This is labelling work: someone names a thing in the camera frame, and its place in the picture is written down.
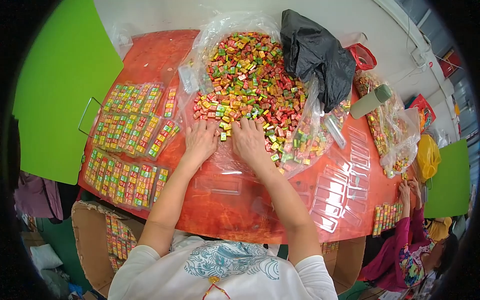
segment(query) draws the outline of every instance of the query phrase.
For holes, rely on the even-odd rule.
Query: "white wall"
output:
[[[216,13],[262,10],[281,25],[281,14],[293,9],[327,28],[337,38],[364,32],[368,48],[376,56],[375,72],[386,79],[407,101],[419,93],[428,98],[439,88],[430,70],[420,74],[406,50],[407,34],[372,0],[243,0],[235,4],[213,0],[94,0],[105,28],[126,23],[132,35],[148,32],[196,29]],[[408,48],[415,48],[410,40]]]

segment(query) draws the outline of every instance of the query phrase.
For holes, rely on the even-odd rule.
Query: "person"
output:
[[[268,190],[286,230],[289,261],[261,244],[198,236],[172,243],[187,185],[217,148],[216,126],[200,120],[186,129],[185,153],[153,206],[138,245],[115,274],[108,300],[337,299],[317,228],[270,159],[261,124],[242,118],[240,125],[232,123],[234,153]]]
[[[448,231],[452,222],[453,220],[449,216],[444,218],[427,219],[425,221],[425,227],[428,234],[435,244],[448,236]]]
[[[402,291],[422,282],[430,271],[437,278],[453,261],[458,249],[458,239],[449,235],[434,243],[424,227],[423,206],[418,181],[400,183],[400,200],[403,210],[396,228],[380,237],[367,236],[360,275],[375,286],[389,291]],[[413,216],[410,218],[410,191],[416,197]],[[412,231],[412,242],[408,232]]]

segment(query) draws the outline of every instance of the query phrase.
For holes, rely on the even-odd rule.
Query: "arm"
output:
[[[206,121],[200,120],[193,128],[186,129],[185,154],[148,215],[138,244],[152,247],[160,257],[168,254],[188,183],[200,165],[216,150],[218,138],[214,136],[215,127],[215,124],[207,127]]]
[[[276,214],[287,232],[290,262],[295,266],[304,258],[321,255],[317,228],[297,192],[270,159],[262,125],[246,118],[242,118],[240,124],[241,128],[235,122],[232,124],[233,150],[247,162],[268,190]]]
[[[408,186],[410,187],[409,191],[416,197],[415,209],[413,210],[412,221],[410,224],[410,230],[412,231],[412,244],[419,243],[429,239],[428,231],[424,226],[423,218],[423,206],[421,202],[420,187],[417,179],[414,177],[413,180],[408,181]]]
[[[395,228],[395,275],[396,284],[399,287],[410,288],[417,285],[420,278],[417,273],[410,272],[412,270],[419,270],[418,266],[408,250],[408,227],[410,224],[410,189],[408,188],[406,180],[400,183],[398,190],[400,192],[400,200],[403,203],[403,210],[400,220]]]

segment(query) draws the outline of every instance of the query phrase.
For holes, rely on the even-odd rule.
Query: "floral shirt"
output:
[[[423,234],[425,240],[431,240],[426,246],[420,246],[416,251],[410,252],[408,244],[405,244],[399,251],[399,265],[403,274],[403,280],[408,288],[414,287],[425,278],[425,270],[420,256],[424,253],[430,253],[435,243],[428,235],[425,224],[423,224]]]
[[[412,218],[403,218],[396,224],[395,235],[387,239],[378,255],[361,272],[389,291],[402,291],[418,285],[425,278],[420,256],[430,253],[434,243],[423,223],[423,208],[414,210]],[[408,232],[412,242],[408,242]]]

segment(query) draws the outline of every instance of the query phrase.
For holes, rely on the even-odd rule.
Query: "cardboard box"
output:
[[[92,287],[105,298],[115,273],[107,249],[105,214],[117,217],[138,240],[144,225],[96,202],[78,201],[72,207],[72,225],[80,264]],[[365,250],[365,237],[339,242],[338,250],[324,255],[328,273],[337,294],[353,286],[360,273]]]
[[[338,250],[324,255],[327,271],[333,279],[337,295],[351,288],[360,274],[365,237],[341,240]]]
[[[105,298],[115,275],[108,258],[106,214],[121,220],[137,240],[144,228],[142,223],[94,201],[78,201],[73,205],[72,225],[80,265],[92,287]]]

